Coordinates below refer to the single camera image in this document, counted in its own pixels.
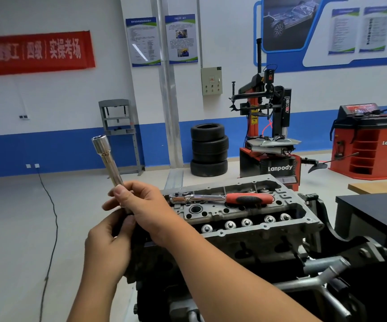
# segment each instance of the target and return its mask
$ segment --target gray floor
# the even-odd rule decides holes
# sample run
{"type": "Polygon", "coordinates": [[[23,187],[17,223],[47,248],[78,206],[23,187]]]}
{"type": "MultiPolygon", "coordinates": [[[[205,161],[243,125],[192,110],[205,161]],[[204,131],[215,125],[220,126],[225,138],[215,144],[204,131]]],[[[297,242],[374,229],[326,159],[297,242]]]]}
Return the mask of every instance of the gray floor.
{"type": "MultiPolygon", "coordinates": [[[[330,154],[309,156],[327,160],[330,154]]],[[[351,178],[328,169],[307,174],[303,165],[300,192],[318,193],[330,215],[335,196],[350,195],[351,178]]],[[[145,172],[138,178],[164,188],[167,170],[145,172]]],[[[192,176],[185,169],[184,185],[237,178],[239,162],[216,178],[192,176]]],[[[83,242],[91,227],[106,215],[100,206],[111,187],[104,172],[44,174],[43,181],[56,206],[59,240],[46,292],[43,321],[64,321],[75,297],[83,265],[83,242]]],[[[41,292],[55,237],[51,203],[37,175],[0,178],[0,322],[38,321],[41,292]]],[[[132,285],[118,287],[111,321],[123,321],[132,285]]]]}

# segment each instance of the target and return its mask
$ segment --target power cable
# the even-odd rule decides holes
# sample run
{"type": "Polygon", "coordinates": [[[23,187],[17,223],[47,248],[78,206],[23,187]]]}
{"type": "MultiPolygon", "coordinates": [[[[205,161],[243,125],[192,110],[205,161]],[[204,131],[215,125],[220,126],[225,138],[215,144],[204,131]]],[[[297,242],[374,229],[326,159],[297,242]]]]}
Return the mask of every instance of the power cable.
{"type": "Polygon", "coordinates": [[[43,287],[43,294],[41,295],[41,303],[40,303],[40,319],[39,319],[39,322],[42,321],[43,319],[43,305],[44,305],[44,295],[46,293],[46,288],[47,288],[47,282],[49,281],[49,273],[51,271],[51,266],[52,266],[52,261],[53,261],[53,255],[55,253],[55,248],[57,247],[57,242],[58,242],[58,215],[55,211],[55,203],[53,202],[52,200],[52,197],[51,195],[49,194],[49,192],[47,191],[46,187],[44,186],[43,184],[43,180],[41,179],[41,175],[40,175],[40,170],[37,168],[37,173],[38,173],[38,177],[40,178],[40,183],[41,183],[41,186],[43,187],[43,189],[46,191],[47,193],[47,196],[49,197],[49,199],[51,200],[51,203],[52,203],[52,207],[53,207],[53,214],[55,216],[55,225],[57,227],[57,230],[56,230],[56,237],[55,237],[55,244],[53,245],[53,250],[52,250],[52,254],[51,254],[51,260],[49,262],[49,267],[47,268],[47,273],[46,273],[46,278],[44,279],[44,287],[43,287]]]}

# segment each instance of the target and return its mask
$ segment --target workbench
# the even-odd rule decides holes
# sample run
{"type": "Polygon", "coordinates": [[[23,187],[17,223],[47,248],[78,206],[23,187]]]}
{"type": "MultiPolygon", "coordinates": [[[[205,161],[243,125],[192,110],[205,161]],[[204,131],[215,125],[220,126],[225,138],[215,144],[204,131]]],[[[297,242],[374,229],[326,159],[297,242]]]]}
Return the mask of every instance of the workbench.
{"type": "Polygon", "coordinates": [[[360,195],[387,193],[387,182],[354,183],[348,189],[360,195]]]}

